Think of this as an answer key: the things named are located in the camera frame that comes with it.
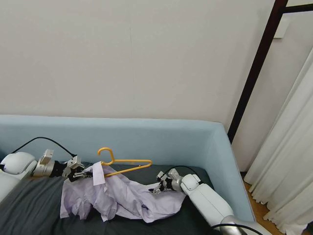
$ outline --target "black cable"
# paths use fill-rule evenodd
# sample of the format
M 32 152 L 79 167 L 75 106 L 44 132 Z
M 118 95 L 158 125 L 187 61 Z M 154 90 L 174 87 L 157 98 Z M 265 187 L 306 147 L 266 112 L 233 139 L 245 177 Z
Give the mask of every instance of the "black cable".
M 176 167 L 188 168 L 188 169 L 191 170 L 195 175 L 197 175 L 197 176 L 199 177 L 199 175 L 198 175 L 192 168 L 190 168 L 190 167 L 188 167 L 188 166 L 186 166 L 186 165 L 176 165 L 176 166 L 174 166 L 174 167 L 169 168 L 167 171 L 165 171 L 164 174 L 163 174 L 160 178 L 162 178 L 164 175 L 166 175 L 171 169 L 176 168 Z
M 225 226 L 232 226 L 232 227 L 238 227 L 238 228 L 248 229 L 248 230 L 250 230 L 250 231 L 255 232 L 255 233 L 258 234 L 258 235 L 263 235 L 263 234 L 260 233 L 259 231 L 255 230 L 255 229 L 253 229 L 253 228 L 250 228 L 249 226 L 242 225 L 242 224 L 217 224 L 217 225 L 212 226 L 211 228 L 214 229 L 214 228 L 217 228 L 217 227 L 225 227 Z
M 50 138 L 47 138 L 47 137 L 41 137 L 41 136 L 38 136 L 36 138 L 33 138 L 32 140 L 26 142 L 25 144 L 23 144 L 21 147 L 15 149 L 12 153 L 16 153 L 17 151 L 19 151 L 21 148 L 25 147 L 26 145 L 28 145 L 30 142 L 36 140 L 36 139 L 45 139 L 45 140 L 48 140 L 48 141 L 51 141 L 51 142 L 54 142 L 57 146 L 61 147 L 63 150 L 65 150 L 69 155 L 71 155 L 72 157 L 76 157 L 77 154 L 73 154 L 71 152 L 69 152 L 66 148 L 64 148 L 62 145 L 60 145 L 58 142 L 54 141 L 53 139 L 50 139 Z

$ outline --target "hanger hook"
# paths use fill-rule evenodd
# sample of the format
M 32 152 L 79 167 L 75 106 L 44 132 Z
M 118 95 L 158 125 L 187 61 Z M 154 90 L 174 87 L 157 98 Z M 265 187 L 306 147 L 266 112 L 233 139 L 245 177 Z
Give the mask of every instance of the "hanger hook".
M 104 150 L 107 150 L 107 151 L 110 152 L 111 161 L 110 161 L 109 163 L 106 163 L 106 162 L 104 162 L 104 161 L 101 161 L 101 164 L 102 164 L 102 165 L 111 165 L 112 163 L 114 163 L 113 151 L 112 151 L 112 149 L 110 149 L 110 148 L 108 148 L 108 147 L 103 147 L 103 148 L 100 148 L 100 149 L 98 150 L 98 155 L 100 155 L 101 152 L 104 151 Z

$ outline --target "light switch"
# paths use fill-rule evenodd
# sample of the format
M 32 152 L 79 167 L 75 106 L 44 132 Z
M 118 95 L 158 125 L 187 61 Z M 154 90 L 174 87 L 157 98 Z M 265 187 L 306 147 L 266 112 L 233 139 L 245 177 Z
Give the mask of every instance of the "light switch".
M 280 23 L 279 23 L 279 26 L 276 30 L 276 33 L 275 33 L 275 36 L 274 38 L 283 38 L 286 31 L 287 31 L 287 28 L 289 26 L 289 23 L 290 23 L 290 18 L 283 15 Z

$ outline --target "dark wooden door frame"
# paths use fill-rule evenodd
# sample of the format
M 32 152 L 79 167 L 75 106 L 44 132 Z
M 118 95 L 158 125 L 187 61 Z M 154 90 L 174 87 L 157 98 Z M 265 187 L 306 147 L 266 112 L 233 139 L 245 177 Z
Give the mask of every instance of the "dark wooden door frame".
M 230 143 L 233 142 L 239 127 L 240 121 L 244 115 L 246 106 L 249 102 L 254 85 L 259 77 L 263 63 L 268 54 L 269 47 L 273 41 L 279 22 L 285 13 L 313 11 L 313 3 L 298 6 L 287 6 L 288 0 L 275 0 L 274 6 L 270 13 L 268 23 L 265 27 L 263 36 L 261 38 L 258 50 L 255 54 L 248 78 L 246 80 L 244 89 L 241 93 L 234 117 L 231 121 L 230 128 L 228 130 L 228 138 Z

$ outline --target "light blue bed frame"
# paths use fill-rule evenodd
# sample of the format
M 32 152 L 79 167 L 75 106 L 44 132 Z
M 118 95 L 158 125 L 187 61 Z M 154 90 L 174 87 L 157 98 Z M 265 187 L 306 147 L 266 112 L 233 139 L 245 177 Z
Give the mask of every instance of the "light blue bed frame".
M 49 137 L 85 162 L 103 160 L 100 147 L 117 159 L 151 159 L 156 165 L 189 165 L 206 170 L 215 191 L 242 220 L 254 221 L 249 199 L 222 124 L 196 120 L 109 119 L 0 115 L 0 157 L 37 137 Z M 46 140 L 21 151 L 36 158 L 54 149 L 55 160 L 69 155 Z

